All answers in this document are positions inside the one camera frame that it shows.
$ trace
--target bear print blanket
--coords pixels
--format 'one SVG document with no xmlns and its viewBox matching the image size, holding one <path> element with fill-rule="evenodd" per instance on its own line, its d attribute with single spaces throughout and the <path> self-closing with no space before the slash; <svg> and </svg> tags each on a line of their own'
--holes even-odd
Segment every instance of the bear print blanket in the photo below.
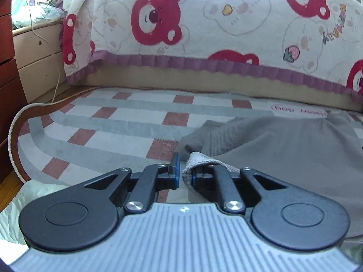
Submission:
<svg viewBox="0 0 363 272">
<path fill-rule="evenodd" d="M 73 83 L 108 63 L 222 71 L 363 101 L 355 0 L 63 0 Z"/>
</svg>

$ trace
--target gray garment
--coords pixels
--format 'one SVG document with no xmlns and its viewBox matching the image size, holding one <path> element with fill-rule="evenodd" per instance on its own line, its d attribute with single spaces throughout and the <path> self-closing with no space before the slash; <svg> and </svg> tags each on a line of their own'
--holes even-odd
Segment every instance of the gray garment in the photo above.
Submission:
<svg viewBox="0 0 363 272">
<path fill-rule="evenodd" d="M 363 235 L 363 150 L 347 113 L 207 121 L 176 148 L 183 161 L 193 151 L 329 197 L 350 215 L 347 237 Z"/>
</svg>

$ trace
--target metal screw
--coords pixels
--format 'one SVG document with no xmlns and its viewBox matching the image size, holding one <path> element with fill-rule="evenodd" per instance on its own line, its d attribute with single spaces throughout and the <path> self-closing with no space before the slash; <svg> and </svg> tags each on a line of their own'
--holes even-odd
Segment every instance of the metal screw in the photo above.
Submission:
<svg viewBox="0 0 363 272">
<path fill-rule="evenodd" d="M 225 207 L 231 211 L 239 211 L 243 208 L 243 203 L 240 201 L 229 201 L 225 204 Z"/>
<path fill-rule="evenodd" d="M 144 204 L 140 201 L 130 201 L 130 202 L 126 203 L 126 207 L 130 211 L 140 211 L 144 208 Z"/>
</svg>

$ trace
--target purple fabric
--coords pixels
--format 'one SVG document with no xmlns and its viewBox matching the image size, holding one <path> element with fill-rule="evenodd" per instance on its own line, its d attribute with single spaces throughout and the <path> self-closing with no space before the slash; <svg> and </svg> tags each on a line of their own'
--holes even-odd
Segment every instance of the purple fabric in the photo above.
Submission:
<svg viewBox="0 0 363 272">
<path fill-rule="evenodd" d="M 363 102 L 363 95 L 358 95 L 356 91 L 345 86 L 329 81 L 321 80 L 301 72 L 286 70 L 282 68 L 253 65 L 232 61 L 217 61 L 209 59 L 195 59 L 172 56 L 156 55 L 115 55 L 107 51 L 96 51 L 90 57 L 89 65 L 67 77 L 67 82 L 72 85 L 84 79 L 90 73 L 96 72 L 102 63 L 149 66 L 162 68 L 177 68 L 181 70 L 207 70 L 210 72 L 237 73 L 241 76 L 253 76 L 255 78 L 267 78 L 270 80 L 280 80 L 285 83 L 295 85 L 305 85 L 317 90 L 337 93 L 351 94 L 355 102 Z"/>
</svg>

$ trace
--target floor mat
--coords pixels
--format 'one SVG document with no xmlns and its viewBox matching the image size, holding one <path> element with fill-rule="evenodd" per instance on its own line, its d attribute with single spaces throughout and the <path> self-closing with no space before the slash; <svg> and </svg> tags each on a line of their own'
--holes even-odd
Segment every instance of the floor mat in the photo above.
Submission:
<svg viewBox="0 0 363 272">
<path fill-rule="evenodd" d="M 74 185 L 120 167 L 139 172 L 168 162 L 179 140 L 206 120 L 316 118 L 329 111 L 235 94 L 99 88 L 71 101 L 26 109 L 14 123 L 11 154 L 23 181 Z M 363 144 L 357 115 L 351 113 L 351 123 Z M 165 192 L 160 199 L 167 197 Z"/>
</svg>

